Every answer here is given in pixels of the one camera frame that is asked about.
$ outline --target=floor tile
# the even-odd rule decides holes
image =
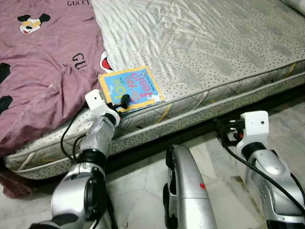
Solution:
[[[50,211],[28,214],[0,222],[1,229],[27,229],[35,222],[51,219]]]
[[[120,229],[165,229],[162,198],[146,190],[111,195]]]
[[[167,183],[168,167],[165,159],[157,156],[151,157],[151,163],[148,168],[148,174],[144,189],[150,193],[162,197],[163,187]]]
[[[150,160],[147,158],[109,174],[106,177],[108,191],[115,195],[144,189]]]
[[[304,98],[277,106],[269,112],[270,138],[277,139],[293,132],[305,123]]]
[[[217,179],[213,164],[210,159],[209,152],[202,137],[197,137],[191,141],[184,143],[189,147],[192,156],[198,166],[199,172],[204,175],[204,183]]]
[[[10,199],[1,191],[0,204],[0,221],[3,221],[50,210],[51,195],[38,193],[24,199]]]
[[[222,147],[216,138],[216,133],[203,135],[206,150],[209,152],[211,163],[218,178],[234,177],[239,175],[239,171],[234,167],[229,153]]]
[[[280,137],[274,141],[277,154],[289,165],[291,171],[305,187],[305,127],[298,128],[295,132]]]
[[[244,199],[232,191],[225,182],[219,181],[206,186],[219,229],[247,229],[264,224],[260,212],[253,216],[253,206],[245,206]]]

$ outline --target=book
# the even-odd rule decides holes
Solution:
[[[117,109],[121,112],[143,109],[164,101],[164,96],[147,66],[101,74],[99,82],[108,103],[118,104],[124,94],[129,94],[130,104],[127,109]]]

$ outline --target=mauve bedsheet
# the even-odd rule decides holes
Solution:
[[[104,46],[89,0],[0,0],[0,156],[73,116]]]

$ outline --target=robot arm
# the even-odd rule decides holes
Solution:
[[[223,145],[236,147],[237,155],[234,157],[246,159],[250,165],[279,184],[300,204],[301,208],[304,208],[303,191],[288,164],[280,159],[274,150],[266,148],[269,134],[268,113],[266,111],[243,113],[241,120],[231,120],[227,127],[220,130],[221,136],[224,136],[224,132],[227,135],[232,130],[237,131],[234,134],[235,141],[230,141],[227,136],[222,137]],[[247,168],[246,173],[248,175],[246,179],[251,179],[260,192],[269,228],[305,228],[304,211],[301,212],[300,207],[297,207],[265,177],[250,168]]]
[[[30,229],[89,229],[100,219],[103,228],[117,228],[106,190],[105,166],[115,127],[121,119],[115,108],[127,108],[130,97],[124,95],[120,104],[106,104],[101,92],[93,90],[85,98],[97,118],[81,143],[77,164],[53,193],[53,219],[33,224]]]
[[[202,176],[191,154],[182,145],[166,151],[168,182],[163,188],[165,225],[180,229],[217,229]]]

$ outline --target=black cable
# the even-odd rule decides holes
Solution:
[[[68,127],[66,128],[65,132],[63,132],[62,136],[61,136],[61,151],[63,154],[65,154],[65,156],[72,162],[72,163],[76,163],[76,161],[74,161],[74,159],[67,153],[67,151],[64,149],[63,147],[63,140],[65,138],[66,133],[68,132],[69,128],[71,127],[72,123],[74,122],[74,120],[76,119],[76,117],[79,115],[79,113],[82,111],[82,109],[84,107],[87,107],[88,105],[85,103],[81,109],[76,113],[76,115],[72,118],[72,120],[70,121]]]
[[[83,137],[85,137],[85,136],[86,136],[86,135],[81,135],[81,136],[77,137],[77,138],[75,139],[74,143],[73,143],[72,155],[73,155],[73,159],[74,159],[75,162],[77,162],[77,158],[76,158],[76,154],[75,154],[77,142],[78,142],[81,138],[83,138]]]
[[[292,177],[292,179],[295,181],[296,185],[300,189],[300,192],[302,193],[302,196],[303,196],[303,202],[304,202],[304,205],[305,205],[305,193],[304,193],[304,190],[302,188],[302,185],[300,184],[300,182],[297,180],[297,178],[294,176],[293,173],[290,173],[290,176]]]
[[[107,193],[107,210],[111,220],[111,229],[118,229],[118,224],[115,220],[115,215],[114,215],[114,208],[108,193]]]
[[[95,229],[95,228],[97,227],[97,225],[99,224],[99,222],[100,222],[100,220],[101,220],[101,217],[102,217],[102,216],[100,216],[100,217],[98,217],[98,218],[96,219],[96,222],[95,222],[95,224],[94,224],[94,226],[93,226],[92,229]]]
[[[267,181],[269,181],[271,184],[273,184],[275,187],[277,187],[281,192],[283,192],[298,207],[298,209],[300,209],[300,211],[302,212],[303,216],[305,216],[305,209],[303,208],[302,205],[300,205],[300,203],[293,196],[291,196],[289,194],[289,192],[287,192],[282,186],[280,186],[278,183],[276,183],[274,180],[272,180],[269,176],[267,176],[261,170],[259,170],[258,168],[252,166],[250,163],[248,163],[247,161],[243,160],[241,157],[239,157],[238,155],[233,153],[231,149],[229,149],[229,147],[225,144],[225,141],[224,141],[224,129],[221,131],[221,142],[223,144],[223,147],[226,149],[226,151],[228,151],[228,153],[232,157],[234,157],[235,159],[237,159],[238,161],[240,161],[244,165],[248,166],[249,168],[254,170],[256,173],[261,175],[263,178],[265,178]]]

